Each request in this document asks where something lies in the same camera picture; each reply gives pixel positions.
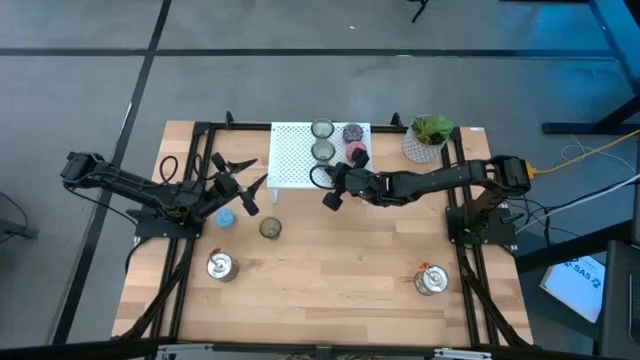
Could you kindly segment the black cabinet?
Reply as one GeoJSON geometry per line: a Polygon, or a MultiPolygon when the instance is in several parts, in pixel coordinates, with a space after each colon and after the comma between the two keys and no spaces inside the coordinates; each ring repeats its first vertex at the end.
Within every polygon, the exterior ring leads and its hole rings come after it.
{"type": "Polygon", "coordinates": [[[610,241],[604,285],[599,354],[640,360],[640,249],[610,241]]]}

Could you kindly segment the silver candle tin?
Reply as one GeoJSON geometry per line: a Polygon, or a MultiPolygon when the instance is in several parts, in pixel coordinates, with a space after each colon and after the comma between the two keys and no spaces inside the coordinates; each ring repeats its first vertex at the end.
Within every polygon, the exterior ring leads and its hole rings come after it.
{"type": "Polygon", "coordinates": [[[443,293],[449,285],[447,272],[440,266],[429,265],[419,270],[414,276],[414,285],[417,291],[425,296],[443,293]]]}
{"type": "Polygon", "coordinates": [[[212,252],[207,261],[207,274],[220,282],[228,283],[233,281],[239,273],[238,262],[225,252],[212,252]]]}

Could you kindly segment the green glass candle holder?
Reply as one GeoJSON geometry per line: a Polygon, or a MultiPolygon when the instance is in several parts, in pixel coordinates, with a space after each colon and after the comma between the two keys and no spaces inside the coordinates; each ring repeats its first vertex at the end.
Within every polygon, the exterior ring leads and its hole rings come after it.
{"type": "Polygon", "coordinates": [[[260,234],[270,240],[277,239],[281,231],[282,223],[275,217],[266,217],[259,225],[260,234]]]}
{"type": "Polygon", "coordinates": [[[333,122],[327,118],[318,118],[311,123],[311,133],[317,139],[328,139],[334,131],[333,122]]]}
{"type": "Polygon", "coordinates": [[[311,154],[314,159],[321,162],[330,161],[335,155],[334,145],[325,139],[317,139],[311,147],[311,154]]]}

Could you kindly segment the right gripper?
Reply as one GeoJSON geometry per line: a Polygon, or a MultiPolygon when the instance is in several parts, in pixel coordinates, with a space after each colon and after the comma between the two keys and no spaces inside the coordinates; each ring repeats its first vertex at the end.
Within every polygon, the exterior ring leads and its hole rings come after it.
{"type": "Polygon", "coordinates": [[[353,165],[337,162],[335,165],[324,165],[323,171],[329,176],[331,185],[322,203],[333,211],[338,211],[345,193],[352,197],[359,197],[363,201],[378,205],[382,182],[374,173],[365,168],[370,158],[363,149],[355,149],[352,153],[353,165]]]}

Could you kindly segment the black tripod leg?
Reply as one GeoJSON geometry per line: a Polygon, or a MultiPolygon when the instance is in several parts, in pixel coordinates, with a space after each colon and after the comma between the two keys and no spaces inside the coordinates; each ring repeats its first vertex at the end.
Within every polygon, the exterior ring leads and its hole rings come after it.
{"type": "Polygon", "coordinates": [[[419,5],[419,7],[416,10],[413,18],[411,19],[411,23],[415,24],[417,22],[418,18],[421,16],[423,11],[425,10],[425,8],[426,8],[427,4],[430,2],[430,0],[405,0],[405,1],[407,1],[409,3],[412,3],[412,4],[418,4],[419,5]]]}

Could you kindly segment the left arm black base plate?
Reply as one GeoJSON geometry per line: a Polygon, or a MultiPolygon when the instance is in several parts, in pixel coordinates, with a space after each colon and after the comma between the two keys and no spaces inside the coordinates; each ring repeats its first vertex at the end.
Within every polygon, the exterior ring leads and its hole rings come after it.
{"type": "Polygon", "coordinates": [[[126,213],[136,221],[135,235],[141,238],[198,238],[202,233],[203,220],[178,224],[162,218],[152,208],[129,209],[126,213]]]}

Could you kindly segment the dark desk leg bar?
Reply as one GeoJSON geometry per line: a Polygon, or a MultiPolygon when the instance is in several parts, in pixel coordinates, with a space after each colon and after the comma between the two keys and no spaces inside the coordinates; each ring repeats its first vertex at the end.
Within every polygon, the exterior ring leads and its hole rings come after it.
{"type": "Polygon", "coordinates": [[[547,246],[518,256],[515,264],[519,273],[526,273],[571,259],[605,252],[610,243],[640,245],[640,222],[627,220],[569,241],[547,246]]]}

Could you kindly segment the gray equipment foot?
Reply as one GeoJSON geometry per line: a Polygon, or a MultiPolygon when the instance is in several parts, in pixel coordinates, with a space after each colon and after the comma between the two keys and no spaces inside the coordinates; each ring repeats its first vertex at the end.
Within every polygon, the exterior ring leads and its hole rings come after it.
{"type": "Polygon", "coordinates": [[[23,218],[23,223],[18,224],[14,221],[0,217],[0,243],[5,243],[14,237],[36,239],[39,235],[39,230],[30,226],[29,217],[26,212],[5,193],[0,192],[0,197],[13,205],[23,218]]]}

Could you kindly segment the dark desk with black foot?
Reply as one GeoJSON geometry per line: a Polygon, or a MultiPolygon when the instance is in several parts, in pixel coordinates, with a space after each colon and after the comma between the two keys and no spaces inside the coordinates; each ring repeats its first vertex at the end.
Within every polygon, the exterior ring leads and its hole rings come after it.
{"type": "Polygon", "coordinates": [[[612,51],[613,58],[621,68],[633,92],[633,97],[611,113],[593,122],[545,122],[541,125],[541,131],[546,135],[624,135],[640,130],[640,122],[628,123],[629,119],[640,113],[640,78],[632,77],[633,72],[627,58],[616,41],[610,26],[606,23],[597,0],[588,0],[587,4],[596,22],[601,27],[604,38],[612,51]]]}

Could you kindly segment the pink patterned candle holder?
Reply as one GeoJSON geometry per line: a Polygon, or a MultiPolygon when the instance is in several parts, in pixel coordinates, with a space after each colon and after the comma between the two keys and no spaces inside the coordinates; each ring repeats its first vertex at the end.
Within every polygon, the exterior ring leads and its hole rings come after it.
{"type": "Polygon", "coordinates": [[[346,148],[345,148],[345,157],[351,163],[355,162],[355,160],[354,160],[354,152],[356,150],[361,150],[361,151],[366,152],[367,151],[367,147],[361,141],[353,141],[353,142],[350,142],[349,144],[347,144],[346,148]]]}

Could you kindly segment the black rig crossbar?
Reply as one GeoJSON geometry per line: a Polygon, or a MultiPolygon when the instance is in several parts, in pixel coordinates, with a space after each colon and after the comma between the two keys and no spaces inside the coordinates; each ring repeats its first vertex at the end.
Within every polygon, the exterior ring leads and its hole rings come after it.
{"type": "MultiPolygon", "coordinates": [[[[116,338],[98,342],[0,349],[0,360],[130,360],[156,355],[158,347],[167,344],[184,343],[178,343],[172,337],[142,339],[116,338]]],[[[491,344],[479,344],[467,347],[295,345],[224,342],[206,344],[214,345],[214,349],[210,352],[304,353],[317,355],[322,360],[329,360],[338,355],[391,355],[432,358],[434,356],[434,350],[440,348],[487,352],[492,355],[492,360],[626,360],[596,355],[549,351],[538,347],[508,347],[491,344]]]]}

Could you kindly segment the white perforated metal shelf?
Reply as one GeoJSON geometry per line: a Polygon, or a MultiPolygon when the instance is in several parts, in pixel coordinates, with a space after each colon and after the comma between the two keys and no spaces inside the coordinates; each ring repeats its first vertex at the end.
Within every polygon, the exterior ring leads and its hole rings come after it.
{"type": "MultiPolygon", "coordinates": [[[[311,154],[311,147],[317,140],[311,133],[312,122],[274,122],[271,124],[268,160],[267,190],[271,201],[278,202],[281,190],[309,190],[329,187],[329,176],[323,171],[324,165],[337,162],[350,164],[345,157],[346,145],[342,139],[342,129],[348,123],[333,122],[335,131],[328,139],[335,147],[335,155],[328,162],[317,161],[311,154]]],[[[361,140],[372,152],[372,131],[368,123],[356,123],[364,130],[361,140]]]]}

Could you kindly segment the white printed sign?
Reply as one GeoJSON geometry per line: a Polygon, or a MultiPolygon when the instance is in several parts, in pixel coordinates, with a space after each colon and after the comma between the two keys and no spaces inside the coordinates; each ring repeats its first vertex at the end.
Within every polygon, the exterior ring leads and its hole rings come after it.
{"type": "Polygon", "coordinates": [[[590,323],[602,309],[606,268],[591,256],[550,266],[539,287],[590,323]]]}

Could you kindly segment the potted succulent patterned pot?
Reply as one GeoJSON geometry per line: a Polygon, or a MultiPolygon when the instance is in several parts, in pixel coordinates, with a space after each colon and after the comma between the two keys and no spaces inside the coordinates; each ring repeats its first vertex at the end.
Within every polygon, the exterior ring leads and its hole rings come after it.
{"type": "Polygon", "coordinates": [[[442,114],[423,114],[415,117],[403,139],[404,155],[417,164],[427,164],[436,160],[454,127],[454,123],[442,114]]]}

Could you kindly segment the purple patterned candle holder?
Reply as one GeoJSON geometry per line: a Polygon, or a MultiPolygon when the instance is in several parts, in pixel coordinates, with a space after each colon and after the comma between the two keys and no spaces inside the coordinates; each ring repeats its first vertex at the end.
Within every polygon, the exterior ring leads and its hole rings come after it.
{"type": "Polygon", "coordinates": [[[342,139],[345,144],[360,142],[363,139],[364,130],[356,123],[348,123],[342,129],[342,139]]]}

